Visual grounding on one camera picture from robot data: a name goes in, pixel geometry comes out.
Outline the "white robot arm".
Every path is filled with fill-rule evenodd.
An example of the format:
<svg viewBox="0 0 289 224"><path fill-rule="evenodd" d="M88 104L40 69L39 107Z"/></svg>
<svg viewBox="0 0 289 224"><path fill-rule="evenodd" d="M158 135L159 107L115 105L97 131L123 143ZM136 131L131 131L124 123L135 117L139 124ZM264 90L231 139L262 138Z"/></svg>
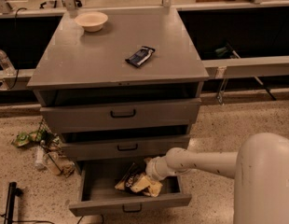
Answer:
<svg viewBox="0 0 289 224"><path fill-rule="evenodd" d="M237 152L196 153L173 147L145 162L151 181L192 169L234 180L233 224L289 224L289 139L257 133Z"/></svg>

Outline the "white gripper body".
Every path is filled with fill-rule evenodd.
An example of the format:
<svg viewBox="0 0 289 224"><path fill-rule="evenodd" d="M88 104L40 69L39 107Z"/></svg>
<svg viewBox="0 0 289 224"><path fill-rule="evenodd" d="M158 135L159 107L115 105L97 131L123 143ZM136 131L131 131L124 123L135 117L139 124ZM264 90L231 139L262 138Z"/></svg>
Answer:
<svg viewBox="0 0 289 224"><path fill-rule="evenodd" d="M165 157L146 158L145 163L145 172L151 179L161 181L175 176L175 171L168 166Z"/></svg>

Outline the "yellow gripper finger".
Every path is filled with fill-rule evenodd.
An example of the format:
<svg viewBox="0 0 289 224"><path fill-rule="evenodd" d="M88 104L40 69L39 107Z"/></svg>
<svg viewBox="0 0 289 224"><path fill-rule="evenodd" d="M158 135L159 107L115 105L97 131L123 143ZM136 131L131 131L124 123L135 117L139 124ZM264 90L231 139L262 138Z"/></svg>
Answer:
<svg viewBox="0 0 289 224"><path fill-rule="evenodd" d="M162 190L163 185L159 182L153 182L151 183L147 188L145 188L142 193L145 196L148 197L158 197L161 190Z"/></svg>
<svg viewBox="0 0 289 224"><path fill-rule="evenodd" d="M133 179L131 190L133 192L140 192L143 189L146 189L150 185L150 181L146 175L137 175Z"/></svg>

